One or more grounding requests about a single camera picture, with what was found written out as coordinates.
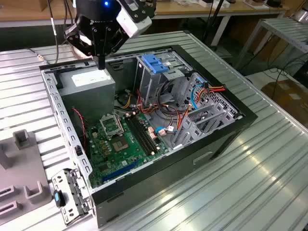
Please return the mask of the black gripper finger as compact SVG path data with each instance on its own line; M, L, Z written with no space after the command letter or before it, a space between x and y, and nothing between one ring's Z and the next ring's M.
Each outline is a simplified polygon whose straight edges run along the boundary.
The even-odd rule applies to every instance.
M128 40L128 35L119 24L109 25L103 29L101 50L99 56L99 70L105 69L105 57L117 52Z
M90 40L90 43L88 43L87 41L82 40L83 35L80 33L81 32L76 23L64 31L66 40L80 53L87 57L91 57L97 68L99 68L99 56L97 56L94 42Z

